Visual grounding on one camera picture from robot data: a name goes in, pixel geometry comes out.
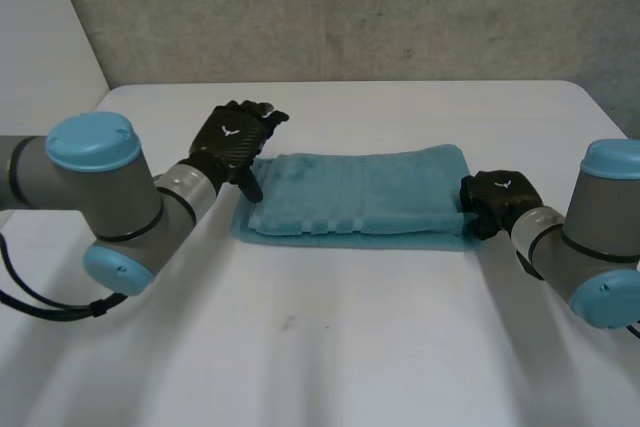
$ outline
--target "towel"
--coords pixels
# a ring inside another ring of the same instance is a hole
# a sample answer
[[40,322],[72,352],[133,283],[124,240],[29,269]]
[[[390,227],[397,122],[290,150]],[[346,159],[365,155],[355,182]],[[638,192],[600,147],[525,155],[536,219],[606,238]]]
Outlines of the towel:
[[469,250],[462,151],[440,145],[383,155],[256,159],[259,204],[240,200],[232,234],[245,242],[359,249]]

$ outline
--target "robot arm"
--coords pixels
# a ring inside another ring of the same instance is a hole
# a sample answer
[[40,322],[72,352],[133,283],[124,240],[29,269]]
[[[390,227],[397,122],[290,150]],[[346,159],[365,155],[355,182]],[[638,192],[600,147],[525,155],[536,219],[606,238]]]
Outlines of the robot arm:
[[0,210],[79,210],[96,237],[87,273],[115,293],[140,294],[216,200],[224,182],[252,202],[262,192],[250,166],[281,122],[266,103],[213,111],[189,156],[154,179],[129,121],[83,114],[47,137],[0,137]]
[[617,329],[640,319],[640,141],[589,146],[566,219],[519,172],[466,177],[460,196],[478,215],[472,233],[506,230],[525,271],[587,323]]

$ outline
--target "folded towel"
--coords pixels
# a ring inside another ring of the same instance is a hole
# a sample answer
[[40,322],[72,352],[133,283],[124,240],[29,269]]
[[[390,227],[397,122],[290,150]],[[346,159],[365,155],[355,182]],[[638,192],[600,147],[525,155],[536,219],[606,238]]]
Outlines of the folded towel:
[[242,199],[232,233],[246,242],[360,249],[469,250],[463,213],[462,151],[440,145],[417,152],[337,156],[293,154],[257,159],[264,200]]

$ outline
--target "white table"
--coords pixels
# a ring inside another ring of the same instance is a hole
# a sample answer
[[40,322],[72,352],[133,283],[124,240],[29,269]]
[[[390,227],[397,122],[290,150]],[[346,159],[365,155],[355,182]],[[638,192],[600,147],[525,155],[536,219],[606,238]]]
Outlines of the white table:
[[[230,99],[291,115],[265,156],[450,142],[473,172],[521,170],[560,211],[587,145],[622,136],[565,82],[131,86],[99,108],[133,122],[159,173]],[[154,285],[105,317],[0,308],[0,425],[637,425],[640,342],[575,318],[506,237],[479,253],[249,245],[228,234],[237,198],[225,187]],[[3,231],[47,295],[105,295],[77,213],[16,213]]]

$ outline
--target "light blue joint cap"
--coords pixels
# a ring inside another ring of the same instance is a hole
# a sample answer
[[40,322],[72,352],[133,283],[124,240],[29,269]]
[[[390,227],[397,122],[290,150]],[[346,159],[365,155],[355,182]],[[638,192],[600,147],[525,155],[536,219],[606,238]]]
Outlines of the light blue joint cap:
[[59,123],[49,132],[46,148],[53,162],[76,172],[119,169],[142,151],[131,122],[115,112],[80,114]]
[[115,250],[93,245],[84,254],[84,270],[93,280],[117,294],[142,293],[154,276],[135,260]]
[[640,140],[597,140],[587,149],[580,168],[594,177],[640,180]]
[[599,329],[620,329],[640,319],[640,272],[620,269],[596,275],[580,285],[571,310]]

